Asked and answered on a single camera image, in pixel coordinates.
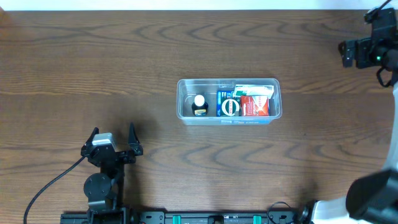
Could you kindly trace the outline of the white medicine box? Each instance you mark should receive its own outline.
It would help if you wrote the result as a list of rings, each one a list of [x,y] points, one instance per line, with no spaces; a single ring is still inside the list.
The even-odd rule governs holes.
[[[236,96],[267,96],[270,98],[274,93],[273,85],[236,85],[234,89]]]

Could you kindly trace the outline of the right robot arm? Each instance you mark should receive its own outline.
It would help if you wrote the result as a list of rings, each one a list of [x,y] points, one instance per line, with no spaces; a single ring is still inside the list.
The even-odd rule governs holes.
[[[379,67],[381,86],[392,88],[394,122],[391,144],[379,172],[355,180],[348,193],[304,207],[300,223],[397,223],[397,41],[347,40],[338,46],[344,67]]]

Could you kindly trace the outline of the blue fever patch box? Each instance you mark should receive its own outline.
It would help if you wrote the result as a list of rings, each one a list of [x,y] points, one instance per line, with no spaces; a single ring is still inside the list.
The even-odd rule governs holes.
[[[219,90],[216,96],[216,115],[221,116],[235,116],[236,115],[236,100],[234,99],[234,92],[231,90]]]

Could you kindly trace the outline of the green square packet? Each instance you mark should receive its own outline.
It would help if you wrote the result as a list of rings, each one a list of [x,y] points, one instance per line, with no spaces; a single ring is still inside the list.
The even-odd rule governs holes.
[[[226,98],[221,101],[220,116],[239,116],[240,102],[235,98]]]

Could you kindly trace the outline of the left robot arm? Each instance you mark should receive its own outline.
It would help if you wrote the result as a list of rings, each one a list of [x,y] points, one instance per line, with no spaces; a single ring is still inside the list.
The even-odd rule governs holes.
[[[101,134],[98,128],[94,128],[81,148],[81,155],[100,168],[99,173],[87,178],[83,187],[90,211],[99,213],[122,207],[124,166],[135,163],[136,157],[144,152],[133,123],[129,126],[127,145],[128,150],[117,151],[113,134]]]

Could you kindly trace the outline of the red square packet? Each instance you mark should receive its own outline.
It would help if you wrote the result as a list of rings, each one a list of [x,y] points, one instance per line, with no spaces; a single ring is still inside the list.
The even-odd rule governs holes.
[[[242,116],[269,116],[268,96],[242,96],[240,101]]]

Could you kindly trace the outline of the small dark medicine bottle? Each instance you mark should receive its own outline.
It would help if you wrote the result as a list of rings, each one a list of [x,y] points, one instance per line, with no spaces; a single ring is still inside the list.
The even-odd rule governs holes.
[[[195,116],[205,116],[208,113],[208,103],[203,95],[196,95],[192,104],[192,113]]]

